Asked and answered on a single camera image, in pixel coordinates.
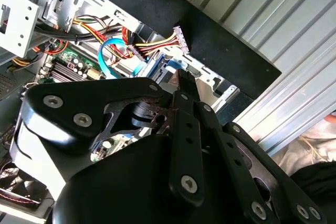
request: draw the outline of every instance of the wire bundle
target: wire bundle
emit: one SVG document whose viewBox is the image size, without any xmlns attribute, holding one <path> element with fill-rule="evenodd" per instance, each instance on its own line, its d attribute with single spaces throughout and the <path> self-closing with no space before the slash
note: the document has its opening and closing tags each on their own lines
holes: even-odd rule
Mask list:
<svg viewBox="0 0 336 224">
<path fill-rule="evenodd" d="M 11 71 L 11 72 L 16 72 L 16 71 L 25 69 L 25 68 L 30 67 L 31 65 L 37 63 L 42 57 L 43 57 L 43 54 L 39 53 L 32 60 L 21 60 L 21 59 L 18 59 L 18 58 L 14 58 L 14 59 L 12 59 L 14 64 L 9 66 L 7 70 Z"/>
<path fill-rule="evenodd" d="M 117 78 L 117 74 L 115 74 L 112 69 L 109 68 L 109 66 L 106 64 L 106 62 L 104 61 L 103 58 L 103 48 L 109 45 L 120 45 L 123 47 L 126 47 L 125 42 L 122 39 L 108 39 L 107 41 L 105 41 L 101 47 L 99 48 L 98 51 L 98 63 L 99 66 L 101 68 L 101 71 L 103 71 L 103 73 L 106 75 L 107 79 L 115 79 Z"/>
<path fill-rule="evenodd" d="M 179 41 L 176 37 L 176 33 L 173 33 L 172 36 L 170 36 L 168 39 L 165 40 L 145 44 L 135 44 L 135 46 L 138 48 L 139 52 L 144 56 L 151 55 L 157 52 L 158 50 L 164 48 L 172 48 L 172 47 L 181 48 Z"/>
<path fill-rule="evenodd" d="M 121 35 L 122 35 L 122 40 L 124 41 L 125 45 L 126 45 L 126 51 L 128 53 L 128 55 L 126 55 L 126 58 L 132 58 L 134 56 L 134 54 L 128 49 L 128 45 L 129 45 L 129 37 L 130 37 L 130 32 L 126 27 L 122 27 L 121 28 Z"/>
<path fill-rule="evenodd" d="M 25 69 L 27 67 L 30 67 L 31 65 L 37 63 L 40 59 L 42 59 L 44 54 L 49 54 L 49 55 L 57 55 L 60 54 L 61 52 L 63 52 L 67 46 L 68 46 L 68 42 L 65 42 L 65 45 L 63 46 L 63 41 L 60 41 L 60 45 L 58 46 L 58 48 L 56 48 L 53 51 L 42 51 L 40 48 L 38 47 L 34 47 L 33 51 L 37 53 L 37 55 L 32 59 L 32 60 L 28 60 L 28 59 L 19 59 L 19 58 L 14 58 L 12 59 L 13 61 L 13 65 L 8 67 L 8 71 L 11 72 L 16 72 L 22 69 Z"/>
<path fill-rule="evenodd" d="M 100 25 L 104 29 L 108 29 L 108 26 L 105 24 L 104 21 L 102 21 L 98 17 L 94 17 L 94 18 L 97 20 L 97 22 L 100 23 Z M 76 24 L 76 25 L 79 25 L 79 26 L 83 27 L 85 30 L 87 30 L 89 33 L 91 33 L 94 36 L 94 38 L 101 44 L 103 44 L 105 41 L 108 40 L 102 33 L 94 30 L 92 27 L 90 27 L 89 25 L 87 25 L 83 22 L 79 22 L 77 19 L 73 21 L 73 24 Z M 107 49 L 110 53 L 113 54 L 113 59 L 112 59 L 113 62 L 115 62 L 117 60 L 117 58 L 119 58 L 119 59 L 127 59 L 128 58 L 115 45 L 110 45 L 110 47 L 108 47 Z"/>
</svg>

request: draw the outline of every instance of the corrugated metal wall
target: corrugated metal wall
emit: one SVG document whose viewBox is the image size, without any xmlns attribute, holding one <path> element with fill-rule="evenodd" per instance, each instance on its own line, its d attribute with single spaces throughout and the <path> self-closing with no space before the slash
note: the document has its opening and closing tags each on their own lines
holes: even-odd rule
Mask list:
<svg viewBox="0 0 336 224">
<path fill-rule="evenodd" d="M 283 73 L 239 123 L 270 155 L 336 110 L 336 0 L 188 0 Z"/>
</svg>

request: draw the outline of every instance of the red cable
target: red cable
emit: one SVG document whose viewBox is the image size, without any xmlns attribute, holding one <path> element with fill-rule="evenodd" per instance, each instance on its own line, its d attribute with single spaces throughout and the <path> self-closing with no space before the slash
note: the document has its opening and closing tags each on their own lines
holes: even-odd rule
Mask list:
<svg viewBox="0 0 336 224">
<path fill-rule="evenodd" d="M 47 53 L 47 54 L 49 54 L 49 55 L 57 55 L 57 54 L 60 54 L 61 52 L 63 52 L 63 51 L 67 48 L 68 44 L 69 44 L 69 42 L 66 41 L 64 47 L 63 47 L 61 50 L 59 50 L 59 51 L 52 51 L 52 52 L 45 52 L 45 53 Z"/>
<path fill-rule="evenodd" d="M 22 200 L 17 200 L 17 199 L 12 199 L 12 198 L 9 198 L 3 194 L 0 194 L 0 197 L 3 197 L 5 199 L 9 199 L 9 200 L 12 200 L 12 201 L 15 201 L 15 202 L 19 202 L 19 203 L 24 203 L 24 204 L 34 204 L 34 202 L 31 202 L 31 201 L 22 201 Z"/>
</svg>

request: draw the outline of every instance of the red wire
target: red wire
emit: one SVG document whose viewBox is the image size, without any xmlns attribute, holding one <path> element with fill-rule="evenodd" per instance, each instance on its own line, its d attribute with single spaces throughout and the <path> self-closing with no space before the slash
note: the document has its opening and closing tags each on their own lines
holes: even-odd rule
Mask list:
<svg viewBox="0 0 336 224">
<path fill-rule="evenodd" d="M 24 204 L 34 204 L 34 202 L 31 202 L 31 201 L 22 201 L 22 200 L 17 200 L 17 199 L 12 199 L 12 198 L 9 198 L 3 194 L 0 194 L 0 197 L 3 197 L 5 199 L 9 199 L 9 200 L 12 200 L 12 201 L 15 201 L 15 202 L 19 202 L 19 203 L 24 203 Z"/>
<path fill-rule="evenodd" d="M 140 48 L 140 51 L 153 50 L 153 49 L 159 48 L 159 47 L 175 46 L 175 45 L 178 45 L 178 44 L 175 41 L 172 41 L 172 42 L 166 43 L 166 44 L 160 44 L 160 45 L 155 45 L 155 46 L 152 46 L 152 47 Z"/>
<path fill-rule="evenodd" d="M 59 50 L 59 51 L 52 51 L 52 52 L 46 52 L 46 53 L 50 54 L 50 55 L 60 54 L 61 52 L 63 52 L 67 48 L 68 44 L 69 44 L 69 42 L 66 41 L 64 47 L 61 50 Z"/>
</svg>

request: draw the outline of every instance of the bolt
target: bolt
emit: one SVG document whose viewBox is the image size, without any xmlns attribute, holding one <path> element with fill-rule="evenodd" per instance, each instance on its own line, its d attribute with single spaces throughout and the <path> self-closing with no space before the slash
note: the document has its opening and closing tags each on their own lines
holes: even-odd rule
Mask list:
<svg viewBox="0 0 336 224">
<path fill-rule="evenodd" d="M 211 108 L 210 108 L 210 106 L 209 106 L 208 104 L 205 104 L 205 105 L 203 106 L 203 108 L 205 108 L 205 110 L 208 111 L 208 112 L 211 111 Z"/>
<path fill-rule="evenodd" d="M 309 207 L 309 210 L 315 216 L 315 218 L 317 218 L 318 220 L 321 219 L 321 216 L 320 216 L 319 212 L 317 212 L 315 208 Z"/>
<path fill-rule="evenodd" d="M 81 127 L 89 127 L 92 124 L 92 119 L 90 116 L 78 113 L 73 117 L 74 123 Z"/>
<path fill-rule="evenodd" d="M 261 204 L 254 201 L 252 202 L 251 207 L 256 216 L 258 216 L 261 220 L 266 220 L 267 215 Z"/>
<path fill-rule="evenodd" d="M 63 100 L 55 95 L 45 96 L 43 98 L 43 103 L 53 109 L 57 109 L 63 106 Z"/>
<path fill-rule="evenodd" d="M 309 219 L 309 215 L 307 213 L 307 211 L 300 205 L 297 205 L 296 208 L 298 209 L 298 212 L 307 220 Z"/>
<path fill-rule="evenodd" d="M 153 85 L 153 84 L 150 84 L 149 87 L 150 87 L 152 90 L 154 90 L 154 91 L 159 90 L 159 89 L 157 88 L 157 86 L 155 86 L 155 85 Z"/>
<path fill-rule="evenodd" d="M 182 177 L 181 185 L 188 193 L 194 194 L 197 192 L 197 183 L 189 175 L 184 175 Z"/>
<path fill-rule="evenodd" d="M 237 125 L 233 125 L 232 127 L 236 132 L 240 133 L 240 128 Z"/>
<path fill-rule="evenodd" d="M 181 94 L 181 96 L 184 100 L 188 100 L 188 97 L 185 94 Z"/>
</svg>

